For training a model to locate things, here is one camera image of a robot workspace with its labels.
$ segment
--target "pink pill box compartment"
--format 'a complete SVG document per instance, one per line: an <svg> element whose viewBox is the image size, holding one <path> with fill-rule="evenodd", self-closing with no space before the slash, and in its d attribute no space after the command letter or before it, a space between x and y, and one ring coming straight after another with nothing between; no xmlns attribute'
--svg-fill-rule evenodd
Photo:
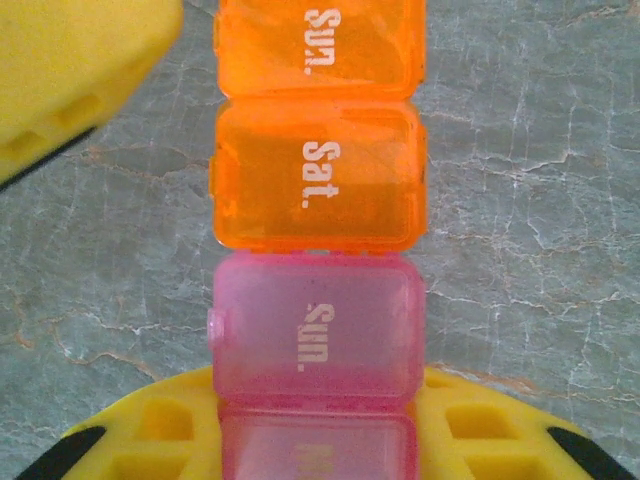
<svg viewBox="0 0 640 480"><path fill-rule="evenodd" d="M225 480L416 478L416 432L403 415L235 410L220 425Z"/></svg>
<svg viewBox="0 0 640 480"><path fill-rule="evenodd" d="M229 256L214 275L209 344L227 401L400 408L423 375L425 287L400 256Z"/></svg>

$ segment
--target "yellow plastic holder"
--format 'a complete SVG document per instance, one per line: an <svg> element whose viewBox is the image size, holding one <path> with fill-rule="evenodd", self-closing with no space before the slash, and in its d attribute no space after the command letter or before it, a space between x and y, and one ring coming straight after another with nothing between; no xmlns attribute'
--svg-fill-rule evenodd
<svg viewBox="0 0 640 480"><path fill-rule="evenodd" d="M180 0L0 2L0 185L125 104L182 27Z"/></svg>
<svg viewBox="0 0 640 480"><path fill-rule="evenodd" d="M69 430L18 479L223 480L232 459L223 458L225 405L211 379L203 368L124 397ZM407 415L417 429L422 480L634 479L569 422L437 369L425 370ZM259 450L259 442L268 449L281 439L249 440ZM344 455L334 441L328 447Z"/></svg>
<svg viewBox="0 0 640 480"><path fill-rule="evenodd" d="M405 102L234 100L216 125L214 231L255 252L403 251L426 231L426 166Z"/></svg>
<svg viewBox="0 0 640 480"><path fill-rule="evenodd" d="M229 97L406 99L426 75L426 0L222 0L214 18Z"/></svg>

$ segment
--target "orange pill box compartment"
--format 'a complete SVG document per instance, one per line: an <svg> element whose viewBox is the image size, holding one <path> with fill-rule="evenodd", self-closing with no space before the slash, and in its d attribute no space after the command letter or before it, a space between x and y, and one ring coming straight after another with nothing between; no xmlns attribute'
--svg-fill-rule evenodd
<svg viewBox="0 0 640 480"><path fill-rule="evenodd" d="M406 99L426 74L425 0L223 0L214 19L229 97Z"/></svg>
<svg viewBox="0 0 640 480"><path fill-rule="evenodd" d="M253 251L410 248L427 224L426 135L404 102L228 103L210 166L215 234Z"/></svg>

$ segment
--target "gray marble countertop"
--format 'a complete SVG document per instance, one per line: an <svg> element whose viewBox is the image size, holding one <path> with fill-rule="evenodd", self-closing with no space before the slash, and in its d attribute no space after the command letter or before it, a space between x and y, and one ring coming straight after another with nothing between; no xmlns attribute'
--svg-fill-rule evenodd
<svg viewBox="0 0 640 480"><path fill-rule="evenodd" d="M434 0L427 360L640 471L640 4ZM211 358L211 14L126 109L0 196L0 465Z"/></svg>

